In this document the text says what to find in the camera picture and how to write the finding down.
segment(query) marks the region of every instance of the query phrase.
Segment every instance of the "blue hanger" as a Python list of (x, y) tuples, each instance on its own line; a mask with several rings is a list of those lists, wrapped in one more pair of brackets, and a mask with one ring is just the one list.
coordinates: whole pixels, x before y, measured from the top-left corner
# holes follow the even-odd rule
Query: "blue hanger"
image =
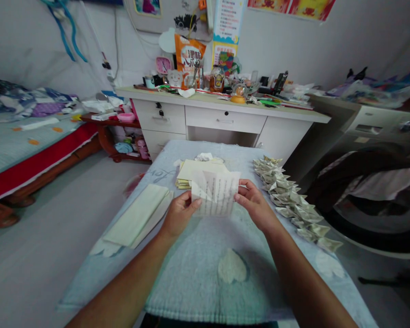
[(64, 43), (65, 51), (70, 56), (71, 60), (75, 62), (76, 60), (74, 59), (72, 51), (70, 50), (70, 47), (68, 46), (67, 40), (65, 38), (64, 28), (62, 27), (61, 21), (57, 19), (56, 16), (54, 15), (52, 8), (63, 8), (64, 9), (64, 14), (70, 20), (70, 23), (72, 25), (72, 43), (73, 43), (74, 51), (79, 55), (79, 57), (82, 58), (84, 62), (88, 62), (85, 56), (79, 51), (79, 48), (77, 47), (77, 44), (76, 44), (76, 24), (74, 23), (73, 17), (67, 9), (66, 3), (68, 2), (68, 0), (54, 0), (54, 1), (41, 0), (41, 1), (47, 5), (53, 18), (55, 18), (55, 21), (59, 26), (59, 30), (61, 31), (61, 38), (62, 38), (62, 42)]

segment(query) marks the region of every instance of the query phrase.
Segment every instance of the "clock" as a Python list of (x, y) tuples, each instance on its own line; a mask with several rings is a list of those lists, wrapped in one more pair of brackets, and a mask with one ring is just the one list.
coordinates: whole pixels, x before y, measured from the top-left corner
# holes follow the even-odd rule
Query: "clock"
[(159, 74), (168, 74), (172, 69), (172, 63), (167, 57), (159, 56), (156, 57), (156, 70)]

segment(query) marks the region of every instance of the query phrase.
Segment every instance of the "cartoon poster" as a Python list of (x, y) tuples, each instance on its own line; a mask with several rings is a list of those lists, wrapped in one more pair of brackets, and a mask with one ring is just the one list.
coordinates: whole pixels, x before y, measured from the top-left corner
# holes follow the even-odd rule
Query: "cartoon poster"
[(252, 9), (285, 14), (289, 4), (290, 0), (249, 0), (247, 6)]
[(139, 15), (161, 17), (159, 0), (133, 0), (133, 4)]
[(246, 0), (217, 0), (213, 37), (213, 66), (220, 65), (220, 53), (237, 55)]
[(293, 0), (290, 15), (325, 21), (336, 0)]
[(213, 66), (214, 65), (225, 65), (225, 63), (220, 63), (220, 53), (223, 52), (230, 52), (234, 56), (237, 55), (237, 45), (232, 45), (228, 43), (222, 42), (213, 42)]

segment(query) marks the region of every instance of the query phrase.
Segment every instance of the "drawer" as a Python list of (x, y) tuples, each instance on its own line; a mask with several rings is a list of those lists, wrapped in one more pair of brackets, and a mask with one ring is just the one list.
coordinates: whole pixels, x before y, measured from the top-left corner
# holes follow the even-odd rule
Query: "drawer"
[(165, 144), (170, 140), (186, 140), (185, 134), (168, 133), (160, 131), (143, 130), (144, 140), (146, 141), (149, 153), (159, 154), (164, 148)]
[(261, 133), (267, 116), (185, 106), (187, 126)]
[(160, 102), (161, 108), (157, 108), (156, 102), (134, 99), (133, 104), (142, 129), (185, 134), (184, 106)]

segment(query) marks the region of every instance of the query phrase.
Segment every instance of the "wall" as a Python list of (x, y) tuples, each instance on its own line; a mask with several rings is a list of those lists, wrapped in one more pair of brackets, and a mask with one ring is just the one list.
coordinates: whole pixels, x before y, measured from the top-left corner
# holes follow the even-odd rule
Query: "wall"
[[(91, 3), (87, 8), (115, 70), (114, 8)], [(69, 59), (55, 21), (39, 0), (0, 0), (0, 78), (31, 88), (49, 86), (83, 98), (109, 89), (82, 8), (72, 1), (69, 9), (78, 24), (78, 44), (88, 64)], [(117, 17), (118, 83), (131, 85), (154, 67), (160, 50), (146, 45), (143, 51), (124, 8), (117, 8)], [(158, 41), (158, 35), (140, 35)], [(407, 72), (410, 46), (404, 47), (408, 44), (410, 0), (338, 0), (323, 24), (246, 10), (239, 57), (244, 72), (257, 69), (261, 76), (289, 70), (291, 80), (330, 88), (343, 81), (350, 67), (359, 71), (369, 66), (368, 73), (374, 77)], [(206, 59), (210, 59), (211, 48), (207, 48)]]

